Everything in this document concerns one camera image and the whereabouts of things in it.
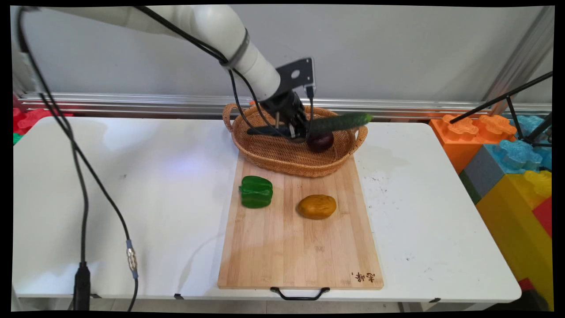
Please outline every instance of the yellow toy block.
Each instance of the yellow toy block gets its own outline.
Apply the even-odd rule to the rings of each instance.
[[[553,310],[551,238],[532,213],[541,197],[551,196],[551,173],[527,172],[504,175],[476,208],[516,279],[529,278]]]

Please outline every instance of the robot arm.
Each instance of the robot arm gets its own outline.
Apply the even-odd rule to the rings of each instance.
[[[304,75],[299,83],[291,78],[292,70],[287,67],[297,62],[283,66],[286,67],[284,70],[283,67],[277,70],[251,41],[247,47],[243,47],[244,50],[240,49],[246,39],[247,31],[239,16],[228,5],[148,6],[148,8],[224,54],[231,62],[231,67],[248,80],[263,108],[274,118],[278,117],[282,122],[293,126],[297,136],[305,136],[304,106],[292,89],[304,85],[308,86],[309,96],[314,94],[314,68],[311,58],[297,61],[302,61],[304,64],[307,60],[311,63],[308,65],[311,70],[308,74],[311,76]],[[134,7],[53,7],[52,9],[139,31],[178,37]]]

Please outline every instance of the white table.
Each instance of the white table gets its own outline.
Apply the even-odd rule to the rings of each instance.
[[[139,263],[139,298],[279,299],[216,285],[238,149],[222,121],[69,118],[121,209]],[[431,128],[370,123],[355,161],[384,276],[382,290],[320,300],[511,302],[521,291]],[[92,293],[130,298],[121,224],[86,175]],[[19,296],[71,296],[82,196],[52,118],[14,146],[12,283]],[[317,291],[285,291],[312,296]]]

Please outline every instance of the wicker basket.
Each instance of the wicker basket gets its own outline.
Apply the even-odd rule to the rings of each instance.
[[[339,169],[367,137],[367,127],[356,130],[342,130],[333,133],[334,142],[331,148],[321,153],[309,150],[306,143],[292,143],[282,137],[266,135],[248,135],[249,126],[239,115],[233,124],[230,113],[236,104],[228,104],[224,108],[223,118],[227,129],[232,133],[233,142],[247,160],[261,168],[304,177],[323,177]],[[247,120],[255,127],[265,126],[263,118],[256,107],[244,111]],[[269,123],[275,120],[263,112]],[[323,108],[314,107],[314,118],[337,116],[336,113]],[[310,119],[310,107],[306,107],[306,118]]]

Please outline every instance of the gray wall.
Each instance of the gray wall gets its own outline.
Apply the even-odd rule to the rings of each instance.
[[[533,80],[541,75],[553,70],[553,49],[541,62],[540,66],[534,72],[529,80]],[[525,91],[517,94],[512,101],[518,103],[536,103],[544,102],[551,103],[553,97],[553,78],[544,80],[543,82],[532,86]]]
[[[320,98],[437,101],[481,99],[541,9],[232,7],[275,67],[314,57]],[[181,39],[48,9],[25,30],[54,92],[233,95],[218,63]]]

